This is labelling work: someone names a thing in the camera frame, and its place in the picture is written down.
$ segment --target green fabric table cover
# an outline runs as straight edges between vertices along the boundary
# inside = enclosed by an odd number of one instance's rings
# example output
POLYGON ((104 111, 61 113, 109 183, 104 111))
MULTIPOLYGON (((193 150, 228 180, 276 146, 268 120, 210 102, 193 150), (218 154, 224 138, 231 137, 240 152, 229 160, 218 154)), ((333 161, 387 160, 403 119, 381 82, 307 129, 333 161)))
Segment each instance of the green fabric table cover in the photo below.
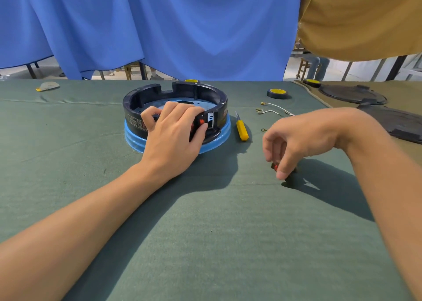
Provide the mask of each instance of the green fabric table cover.
MULTIPOLYGON (((141 159, 124 139, 122 100, 152 82, 61 80, 35 91, 41 82, 0 82, 0 241, 141 159)), ((291 82, 209 83, 250 141, 232 130, 150 197, 64 300, 411 300, 344 153, 303 160, 295 188, 262 155, 261 129, 280 117, 258 115, 260 102, 294 114, 324 106, 291 82), (292 98, 270 99, 269 88, 292 98)))

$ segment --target blue curtain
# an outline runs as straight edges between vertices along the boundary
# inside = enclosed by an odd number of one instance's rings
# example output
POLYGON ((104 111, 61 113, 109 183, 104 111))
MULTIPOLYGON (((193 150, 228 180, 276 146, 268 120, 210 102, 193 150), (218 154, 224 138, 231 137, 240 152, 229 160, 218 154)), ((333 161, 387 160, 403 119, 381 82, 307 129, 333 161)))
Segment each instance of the blue curtain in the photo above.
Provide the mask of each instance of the blue curtain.
MULTIPOLYGON (((8 10, 17 5, 9 1, 0 5, 8 10)), ((28 9, 12 11, 19 20, 18 30, 24 33, 21 36, 28 38, 33 33, 35 46, 43 42, 39 50, 44 51, 48 43, 69 79, 142 59, 182 80, 277 81, 283 79, 293 48, 300 0, 24 3, 28 9), (28 11, 32 11, 33 22, 27 22, 29 16, 22 16, 28 11)), ((15 39, 13 44, 2 47, 7 53, 0 55, 1 66, 16 65, 9 62, 9 57, 19 44, 15 39)), ((35 61, 33 57, 38 55, 22 54, 24 62, 20 64, 35 61)))

